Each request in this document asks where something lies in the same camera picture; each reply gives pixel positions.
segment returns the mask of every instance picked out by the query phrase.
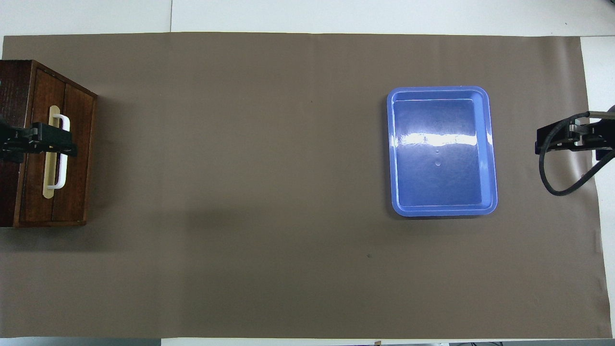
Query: blue tray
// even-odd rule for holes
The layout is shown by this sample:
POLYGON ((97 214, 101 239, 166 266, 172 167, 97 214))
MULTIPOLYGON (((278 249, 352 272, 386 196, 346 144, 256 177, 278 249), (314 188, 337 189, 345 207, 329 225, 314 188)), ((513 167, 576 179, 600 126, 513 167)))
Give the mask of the blue tray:
POLYGON ((402 216, 485 215, 498 205, 489 96, 477 86, 389 93, 393 208, 402 216))

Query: wood grain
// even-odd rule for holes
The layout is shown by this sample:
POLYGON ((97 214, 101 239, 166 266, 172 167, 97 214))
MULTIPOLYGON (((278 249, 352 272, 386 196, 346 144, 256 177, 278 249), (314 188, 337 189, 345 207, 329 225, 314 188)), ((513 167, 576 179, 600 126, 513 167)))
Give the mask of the wood grain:
POLYGON ((53 221, 84 220, 92 107, 92 96, 66 85, 62 114, 71 120, 71 133, 78 153, 77 157, 68 157, 66 185, 55 191, 53 221))
MULTIPOLYGON (((23 127, 26 120, 31 66, 28 60, 0 60, 0 115, 11 126, 23 127)), ((0 227, 11 226, 19 210, 15 206, 22 165, 0 160, 0 227)))
MULTIPOLYGON (((64 105, 65 83, 42 71, 36 71, 36 86, 32 105, 32 122, 47 123, 49 107, 64 105)), ((23 186, 22 208, 20 221, 40 222, 51 221, 53 199, 42 196, 43 174, 45 166, 44 155, 28 155, 23 186)))

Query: brown paper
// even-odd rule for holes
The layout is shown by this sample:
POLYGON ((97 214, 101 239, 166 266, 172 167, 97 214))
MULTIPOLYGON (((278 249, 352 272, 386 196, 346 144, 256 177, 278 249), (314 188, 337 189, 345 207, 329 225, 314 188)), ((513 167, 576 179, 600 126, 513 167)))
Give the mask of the brown paper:
POLYGON ((533 153, 587 110, 579 38, 21 36, 3 57, 100 95, 89 224, 0 231, 4 337, 611 337, 595 185, 550 195, 533 153), (384 100, 446 85, 489 93, 499 206, 405 219, 384 100))

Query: wooden box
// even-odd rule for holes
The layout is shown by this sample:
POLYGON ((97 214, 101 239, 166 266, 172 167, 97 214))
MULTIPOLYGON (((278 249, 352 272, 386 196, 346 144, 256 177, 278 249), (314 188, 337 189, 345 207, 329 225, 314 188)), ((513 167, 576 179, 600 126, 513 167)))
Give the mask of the wooden box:
POLYGON ((0 114, 9 125, 48 124, 50 108, 57 106, 70 119, 78 150, 68 157, 66 184, 50 198, 43 196, 46 159, 53 167, 60 155, 27 154, 21 164, 0 160, 0 227, 86 223, 96 97, 34 60, 0 60, 0 114))

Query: black cable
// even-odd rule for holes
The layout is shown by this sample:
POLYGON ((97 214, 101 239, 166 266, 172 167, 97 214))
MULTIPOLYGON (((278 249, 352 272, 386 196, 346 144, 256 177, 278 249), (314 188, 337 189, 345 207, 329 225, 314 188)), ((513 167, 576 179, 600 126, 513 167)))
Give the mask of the black cable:
POLYGON ((544 187, 547 188, 547 191, 551 192, 551 194, 555 196, 566 196, 576 191, 579 187, 583 186, 583 184, 585 184, 589 179, 591 179, 593 175, 596 174, 602 167, 604 167, 605 164, 615 158, 615 149, 613 149, 609 151, 609 153, 606 154, 606 156, 604 156, 600 161, 598 161, 596 165, 594 165, 594 167, 587 171, 587 173, 583 174, 583 176, 579 180, 577 180, 576 183, 561 191, 554 189, 553 186, 551 186, 551 184, 547 180, 547 175, 544 172, 544 157, 547 154, 547 149, 549 148, 553 137, 555 137, 555 134, 557 134, 557 132, 566 127, 566 125, 568 125, 572 120, 578 118, 585 118, 588 115, 589 112, 579 113, 560 121, 553 129, 551 129, 551 132, 549 132, 547 137, 544 139, 543 145, 541 146, 540 155, 538 157, 538 170, 540 172, 540 179, 542 180, 544 187))

